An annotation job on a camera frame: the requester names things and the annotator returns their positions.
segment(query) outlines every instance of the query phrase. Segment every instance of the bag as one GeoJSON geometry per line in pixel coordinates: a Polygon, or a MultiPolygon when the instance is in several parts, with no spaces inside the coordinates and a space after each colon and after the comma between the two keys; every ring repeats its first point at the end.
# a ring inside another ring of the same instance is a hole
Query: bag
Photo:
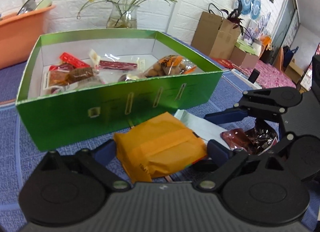
{"type": "Polygon", "coordinates": [[[293,50],[287,50],[286,52],[284,52],[284,57],[283,57],[283,67],[287,68],[289,63],[291,62],[294,54],[298,51],[299,46],[297,46],[295,49],[293,50]]]}
{"type": "Polygon", "coordinates": [[[168,112],[115,133],[114,140],[132,183],[174,174],[207,155],[204,141],[168,112]]]}

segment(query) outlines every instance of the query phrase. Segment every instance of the open cardboard box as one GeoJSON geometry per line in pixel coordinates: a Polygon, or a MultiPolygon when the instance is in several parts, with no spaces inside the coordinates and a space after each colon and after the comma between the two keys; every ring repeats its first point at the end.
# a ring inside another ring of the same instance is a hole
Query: open cardboard box
{"type": "Polygon", "coordinates": [[[299,82],[304,74],[304,71],[295,64],[293,58],[284,72],[295,84],[299,82]]]}
{"type": "Polygon", "coordinates": [[[91,29],[42,35],[30,54],[16,107],[40,150],[54,149],[137,125],[165,111],[174,113],[206,103],[222,70],[188,45],[157,31],[91,29]],[[43,95],[43,76],[63,52],[89,62],[88,53],[123,59],[144,58],[146,69],[158,59],[181,55],[197,72],[118,82],[43,95]]]}

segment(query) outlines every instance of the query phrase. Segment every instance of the plastic wrapper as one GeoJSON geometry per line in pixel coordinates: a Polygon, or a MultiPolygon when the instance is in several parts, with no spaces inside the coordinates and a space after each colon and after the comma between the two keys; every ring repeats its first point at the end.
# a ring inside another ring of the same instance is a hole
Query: plastic wrapper
{"type": "Polygon", "coordinates": [[[168,112],[115,133],[114,140],[132,183],[174,174],[207,155],[203,140],[168,112]]]}
{"type": "Polygon", "coordinates": [[[96,70],[91,67],[76,68],[70,72],[61,70],[50,70],[44,79],[44,90],[54,93],[63,86],[91,78],[95,75],[96,70]]]}
{"type": "Polygon", "coordinates": [[[122,75],[118,81],[120,82],[120,81],[139,80],[139,79],[144,79],[144,78],[146,78],[146,77],[144,76],[144,74],[142,72],[140,72],[139,70],[132,70],[132,71],[129,71],[128,73],[122,75]]]}
{"type": "Polygon", "coordinates": [[[68,72],[66,71],[59,71],[59,70],[49,71],[46,75],[45,87],[68,85],[67,75],[68,75],[68,72]]]}
{"type": "Polygon", "coordinates": [[[64,52],[62,55],[60,55],[60,59],[63,62],[71,64],[76,68],[88,68],[88,67],[90,67],[89,64],[81,61],[80,59],[78,59],[78,58],[74,57],[73,55],[68,54],[66,52],[64,52]]]}
{"type": "Polygon", "coordinates": [[[258,155],[276,144],[276,131],[262,119],[256,119],[254,128],[244,131],[242,128],[221,133],[221,138],[230,149],[243,148],[251,155],[258,155]]]}
{"type": "Polygon", "coordinates": [[[67,62],[64,62],[60,65],[51,65],[49,68],[49,70],[59,70],[59,71],[66,71],[66,72],[69,72],[74,69],[75,67],[67,62]]]}
{"type": "Polygon", "coordinates": [[[120,58],[113,56],[113,55],[107,55],[107,60],[102,60],[101,57],[94,51],[91,50],[89,53],[89,56],[94,64],[95,69],[111,69],[111,70],[135,70],[138,67],[137,63],[134,62],[120,62],[120,58]]]}
{"type": "Polygon", "coordinates": [[[166,75],[188,74],[196,69],[196,65],[182,56],[169,55],[161,58],[144,75],[146,77],[157,77],[166,75]]]}
{"type": "Polygon", "coordinates": [[[105,83],[99,76],[93,76],[93,77],[83,79],[66,86],[61,86],[59,88],[56,88],[52,93],[55,94],[55,93],[60,93],[60,92],[65,92],[70,90],[94,87],[94,86],[103,85],[103,84],[105,83]]]}
{"type": "Polygon", "coordinates": [[[77,68],[67,74],[66,81],[68,84],[72,84],[92,76],[94,76],[94,73],[91,67],[77,68]]]}

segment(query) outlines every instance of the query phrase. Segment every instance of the screw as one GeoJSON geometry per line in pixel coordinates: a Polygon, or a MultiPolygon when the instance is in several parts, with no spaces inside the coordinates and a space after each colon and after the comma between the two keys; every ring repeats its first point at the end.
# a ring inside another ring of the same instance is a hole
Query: screw
{"type": "Polygon", "coordinates": [[[202,189],[213,189],[216,186],[211,180],[204,180],[199,185],[202,189]]]}
{"type": "Polygon", "coordinates": [[[125,182],[124,180],[116,180],[113,183],[113,187],[115,189],[126,189],[128,187],[128,183],[125,182]]]}
{"type": "Polygon", "coordinates": [[[168,189],[169,187],[167,186],[167,185],[161,185],[161,186],[159,186],[159,189],[161,189],[161,190],[166,190],[166,189],[168,189]]]}
{"type": "Polygon", "coordinates": [[[287,139],[288,139],[289,141],[293,140],[293,139],[294,139],[293,134],[288,134],[288,135],[287,135],[287,139]]]}

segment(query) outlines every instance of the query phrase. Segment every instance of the blue carpet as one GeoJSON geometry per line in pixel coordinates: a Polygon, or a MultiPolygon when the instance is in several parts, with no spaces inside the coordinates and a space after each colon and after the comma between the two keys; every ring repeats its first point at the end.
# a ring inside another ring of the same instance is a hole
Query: blue carpet
{"type": "MultiPolygon", "coordinates": [[[[21,68],[23,68],[23,66],[17,65],[16,67],[17,70],[14,71],[20,71],[21,75],[21,68]]],[[[19,81],[13,82],[9,76],[9,83],[6,79],[5,84],[3,84],[1,81],[3,71],[8,75],[7,69],[0,71],[0,94],[2,96],[0,98],[8,100],[14,98],[19,81]]],[[[233,74],[231,74],[228,71],[223,73],[223,77],[220,79],[207,103],[190,108],[188,111],[198,117],[204,117],[205,114],[232,107],[232,105],[241,98],[242,91],[250,90],[251,88],[239,79],[234,79],[233,74]]],[[[241,122],[222,125],[222,127],[228,130],[237,127],[247,130],[253,126],[254,118],[246,118],[241,122]]],[[[272,126],[278,130],[277,124],[272,123],[272,126]]],[[[106,134],[65,146],[58,149],[58,151],[61,155],[68,155],[74,154],[81,148],[94,149],[112,138],[112,135],[113,134],[106,134]]],[[[0,107],[0,147],[0,225],[4,227],[7,232],[16,232],[26,222],[18,205],[18,193],[45,153],[39,152],[35,147],[23,123],[20,121],[14,105],[0,107]]],[[[112,160],[107,168],[121,178],[128,180],[127,174],[117,159],[112,160]]],[[[203,174],[196,173],[188,168],[173,175],[173,179],[197,180],[200,179],[202,175],[203,174]]]]}
{"type": "Polygon", "coordinates": [[[16,98],[26,62],[0,70],[0,102],[16,98]]]}

